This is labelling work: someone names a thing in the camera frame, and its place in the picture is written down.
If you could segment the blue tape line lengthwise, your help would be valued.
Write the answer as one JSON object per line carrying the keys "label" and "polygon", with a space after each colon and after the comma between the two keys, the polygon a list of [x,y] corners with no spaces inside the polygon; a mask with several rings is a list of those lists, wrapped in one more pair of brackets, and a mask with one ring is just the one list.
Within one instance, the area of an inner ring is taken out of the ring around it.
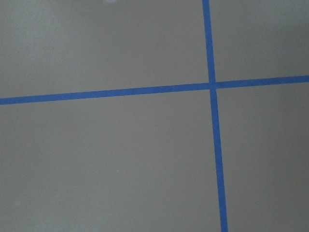
{"label": "blue tape line lengthwise", "polygon": [[205,39],[206,39],[208,78],[210,85],[211,119],[212,119],[212,131],[214,140],[220,226],[221,231],[227,232],[228,220],[226,211],[225,180],[224,180],[215,63],[214,63],[214,52],[213,52],[210,2],[208,0],[204,0],[202,2],[202,6],[203,6],[204,28],[205,28]]}

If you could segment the blue tape line crosswise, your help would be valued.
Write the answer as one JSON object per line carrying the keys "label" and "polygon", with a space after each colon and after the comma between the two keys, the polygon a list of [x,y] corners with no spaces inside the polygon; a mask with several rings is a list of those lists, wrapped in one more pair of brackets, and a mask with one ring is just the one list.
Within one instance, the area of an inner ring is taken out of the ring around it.
{"label": "blue tape line crosswise", "polygon": [[9,97],[9,98],[1,98],[0,104],[11,105],[11,104],[24,104],[24,103],[36,103],[36,102],[56,102],[56,101],[107,98],[107,97],[118,97],[118,96],[210,90],[212,87],[218,89],[224,89],[224,88],[306,83],[308,81],[309,77],[307,75],[304,75],[304,76],[293,76],[293,77],[275,77],[275,78],[249,79],[249,80],[221,81],[215,84],[197,83],[197,84],[168,85],[168,86],[157,86],[157,87],[138,87],[138,88],[112,89],[112,90],[100,90],[100,91]]}

